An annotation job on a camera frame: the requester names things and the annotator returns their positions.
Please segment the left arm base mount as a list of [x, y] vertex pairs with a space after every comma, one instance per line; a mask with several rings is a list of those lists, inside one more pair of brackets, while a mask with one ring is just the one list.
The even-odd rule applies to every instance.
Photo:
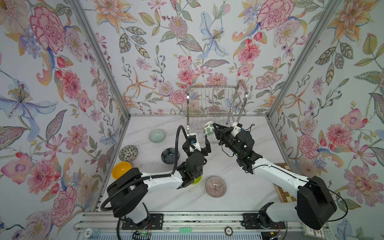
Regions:
[[162, 230], [164, 214], [149, 214], [141, 222], [135, 223], [128, 217], [123, 218], [122, 230]]

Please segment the silver wire dish rack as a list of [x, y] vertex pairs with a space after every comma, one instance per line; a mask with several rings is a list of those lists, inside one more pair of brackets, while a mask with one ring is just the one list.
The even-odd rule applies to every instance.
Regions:
[[187, 88], [187, 130], [202, 135], [207, 122], [230, 126], [246, 115], [249, 88], [243, 80], [235, 86]]

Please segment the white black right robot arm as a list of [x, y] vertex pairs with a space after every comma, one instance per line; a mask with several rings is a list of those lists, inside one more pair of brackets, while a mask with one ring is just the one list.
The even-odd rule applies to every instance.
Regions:
[[302, 222], [306, 226], [320, 230], [331, 220], [337, 211], [331, 191], [319, 177], [308, 178], [285, 170], [253, 150], [254, 140], [249, 131], [235, 122], [231, 127], [209, 122], [219, 145], [228, 148], [236, 157], [237, 164], [248, 174], [262, 177], [282, 187], [296, 198], [296, 202], [267, 204], [258, 211], [272, 222]]

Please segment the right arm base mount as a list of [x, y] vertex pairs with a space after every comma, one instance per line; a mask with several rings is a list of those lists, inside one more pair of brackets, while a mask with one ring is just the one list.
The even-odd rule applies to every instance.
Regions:
[[284, 230], [287, 227], [285, 222], [274, 222], [267, 214], [244, 213], [242, 217], [241, 225], [246, 230]]

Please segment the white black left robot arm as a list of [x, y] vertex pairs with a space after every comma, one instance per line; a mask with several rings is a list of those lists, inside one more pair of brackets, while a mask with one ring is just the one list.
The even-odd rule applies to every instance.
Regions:
[[145, 195], [163, 190], [186, 188], [203, 175], [207, 163], [206, 156], [212, 152], [205, 137], [205, 147], [200, 148], [195, 136], [190, 135], [183, 145], [188, 158], [175, 172], [161, 174], [141, 173], [132, 168], [107, 187], [108, 198], [102, 202], [100, 210], [112, 211], [115, 218], [125, 218], [135, 225], [143, 225], [151, 220], [148, 208], [143, 202]]

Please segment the green leaf pattern bowl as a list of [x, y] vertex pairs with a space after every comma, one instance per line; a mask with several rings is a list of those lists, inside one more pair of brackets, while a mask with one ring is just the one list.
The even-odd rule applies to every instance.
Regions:
[[215, 134], [214, 130], [214, 122], [213, 121], [209, 121], [208, 123], [205, 124], [204, 128], [203, 128], [203, 135], [204, 136], [212, 136]]

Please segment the lime green plastic bowl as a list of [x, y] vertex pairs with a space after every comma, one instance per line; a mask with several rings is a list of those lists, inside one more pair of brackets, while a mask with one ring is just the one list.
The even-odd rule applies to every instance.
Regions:
[[194, 180], [193, 184], [197, 184], [201, 181], [202, 176], [198, 177], [197, 179]]

